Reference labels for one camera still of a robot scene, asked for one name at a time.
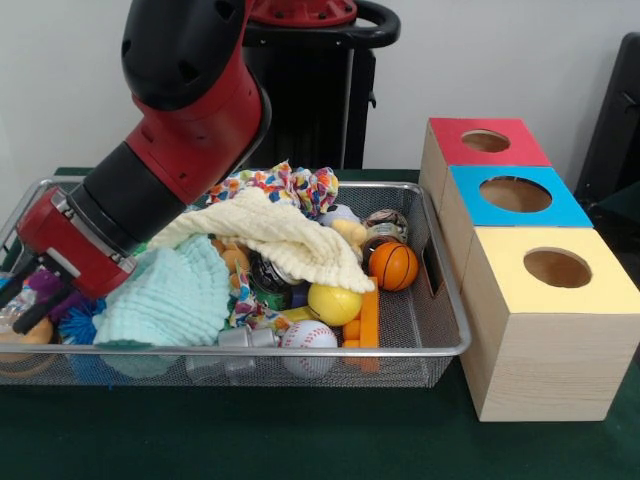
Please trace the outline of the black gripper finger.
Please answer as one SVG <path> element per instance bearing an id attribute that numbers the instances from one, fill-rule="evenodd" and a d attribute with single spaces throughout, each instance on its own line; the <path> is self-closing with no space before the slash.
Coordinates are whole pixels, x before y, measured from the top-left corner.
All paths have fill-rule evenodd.
<path id="1" fill-rule="evenodd" d="M 7 283 L 1 287 L 0 307 L 6 307 L 23 288 L 25 281 L 37 270 L 38 257 L 34 253 L 28 255 L 26 263 L 18 269 Z"/>
<path id="2" fill-rule="evenodd" d="M 28 334 L 43 317 L 47 316 L 52 309 L 63 303 L 72 292 L 73 288 L 71 286 L 63 286 L 46 301 L 34 304 L 14 322 L 12 326 L 13 331 L 17 334 Z"/>

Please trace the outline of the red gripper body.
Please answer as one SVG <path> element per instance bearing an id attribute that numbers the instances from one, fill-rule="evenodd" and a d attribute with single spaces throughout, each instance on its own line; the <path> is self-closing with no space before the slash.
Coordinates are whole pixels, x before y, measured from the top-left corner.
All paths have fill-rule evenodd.
<path id="1" fill-rule="evenodd" d="M 70 276 L 83 295 L 104 297 L 134 272 L 137 262 L 100 239 L 80 218 L 58 187 L 44 193 L 17 224 L 22 242 L 36 255 L 50 259 Z"/>

